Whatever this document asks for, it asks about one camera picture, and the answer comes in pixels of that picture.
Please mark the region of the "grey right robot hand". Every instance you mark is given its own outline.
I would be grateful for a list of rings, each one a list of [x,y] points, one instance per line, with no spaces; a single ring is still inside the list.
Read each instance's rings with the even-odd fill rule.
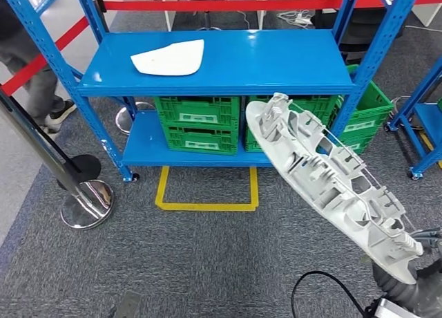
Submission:
[[[441,229],[421,230],[369,244],[374,281],[383,298],[416,317],[441,316]],[[437,250],[439,257],[416,270],[410,262]]]

